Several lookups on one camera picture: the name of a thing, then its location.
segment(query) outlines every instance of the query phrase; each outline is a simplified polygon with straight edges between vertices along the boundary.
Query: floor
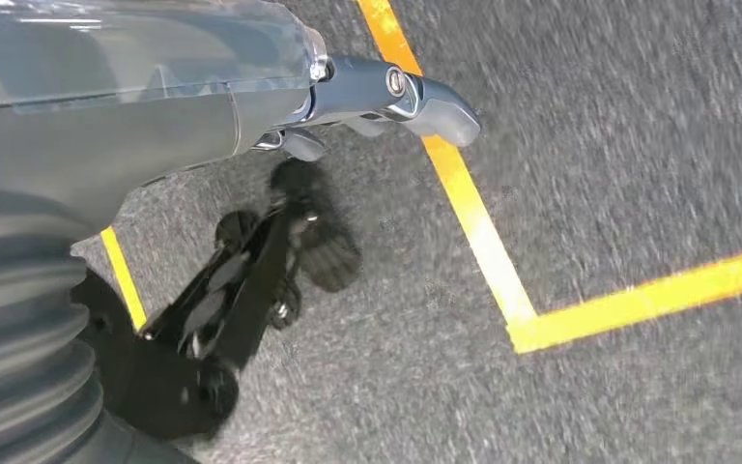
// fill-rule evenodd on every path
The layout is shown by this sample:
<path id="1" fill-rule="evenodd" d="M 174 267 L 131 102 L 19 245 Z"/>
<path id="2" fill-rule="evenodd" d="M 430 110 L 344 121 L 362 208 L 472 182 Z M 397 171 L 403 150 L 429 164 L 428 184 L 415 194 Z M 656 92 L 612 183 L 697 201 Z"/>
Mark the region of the floor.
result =
<path id="1" fill-rule="evenodd" d="M 285 2 L 379 57 L 355 0 Z M 742 253 L 741 0 L 391 0 L 426 75 L 480 114 L 462 151 L 539 312 Z M 304 287 L 208 463 L 742 462 L 742 297 L 517 355 L 431 161 L 404 130 L 322 132 L 364 254 Z M 148 312 L 279 154 L 134 192 L 115 229 Z M 80 244 L 113 278 L 100 239 Z"/>

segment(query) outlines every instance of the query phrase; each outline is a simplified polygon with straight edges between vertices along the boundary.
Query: black wheel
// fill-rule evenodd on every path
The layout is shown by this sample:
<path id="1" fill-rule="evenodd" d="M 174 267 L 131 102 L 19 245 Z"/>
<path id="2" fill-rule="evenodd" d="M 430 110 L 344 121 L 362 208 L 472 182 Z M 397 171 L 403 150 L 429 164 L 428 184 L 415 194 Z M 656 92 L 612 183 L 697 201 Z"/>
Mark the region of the black wheel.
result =
<path id="1" fill-rule="evenodd" d="M 242 248 L 257 227 L 260 216 L 249 210 L 238 210 L 224 216 L 217 223 L 214 240 L 218 247 Z"/>
<path id="2" fill-rule="evenodd" d="M 231 416 L 238 404 L 240 388 L 232 371 L 217 360 L 207 360 L 198 379 L 198 399 L 219 419 Z"/>

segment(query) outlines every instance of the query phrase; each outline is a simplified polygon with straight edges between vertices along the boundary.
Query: screw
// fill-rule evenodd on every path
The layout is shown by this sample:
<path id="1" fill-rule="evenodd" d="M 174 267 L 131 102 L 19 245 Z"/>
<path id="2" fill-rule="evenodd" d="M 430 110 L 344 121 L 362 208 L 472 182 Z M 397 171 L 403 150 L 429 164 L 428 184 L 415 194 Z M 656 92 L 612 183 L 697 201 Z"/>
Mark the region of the screw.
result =
<path id="1" fill-rule="evenodd" d="M 405 95 L 405 79 L 405 75 L 399 68 L 388 68 L 385 73 L 385 85 L 388 87 L 388 92 L 394 97 Z"/>
<path id="2" fill-rule="evenodd" d="M 277 317 L 285 319 L 289 315 L 289 307 L 284 303 L 277 309 Z"/>

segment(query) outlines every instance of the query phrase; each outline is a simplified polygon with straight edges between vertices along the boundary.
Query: yellow painted stripe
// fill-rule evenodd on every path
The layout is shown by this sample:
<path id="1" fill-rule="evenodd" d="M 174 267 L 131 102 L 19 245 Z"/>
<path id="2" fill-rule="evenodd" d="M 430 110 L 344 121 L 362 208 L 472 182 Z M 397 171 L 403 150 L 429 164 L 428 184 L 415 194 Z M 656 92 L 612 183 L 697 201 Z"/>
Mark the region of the yellow painted stripe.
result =
<path id="1" fill-rule="evenodd" d="M 112 270 L 115 271 L 115 277 L 118 278 L 118 284 L 121 286 L 121 294 L 124 301 L 127 302 L 127 310 L 132 318 L 132 325 L 137 331 L 146 324 L 146 311 L 138 298 L 138 291 L 135 283 L 132 281 L 132 275 L 129 273 L 127 259 L 121 250 L 121 244 L 118 243 L 118 236 L 115 235 L 115 229 L 106 228 L 100 233 L 103 239 L 103 246 L 106 248 L 106 254 L 109 255 L 109 262 L 112 264 Z"/>
<path id="2" fill-rule="evenodd" d="M 422 75 L 422 69 L 388 0 L 357 2 L 383 58 L 408 73 Z M 516 268 L 504 249 L 459 150 L 436 136 L 424 137 L 422 142 L 505 322 L 510 326 L 535 317 L 525 287 L 516 274 Z"/>
<path id="3" fill-rule="evenodd" d="M 510 328 L 518 353 L 742 295 L 742 255 L 543 314 Z"/>

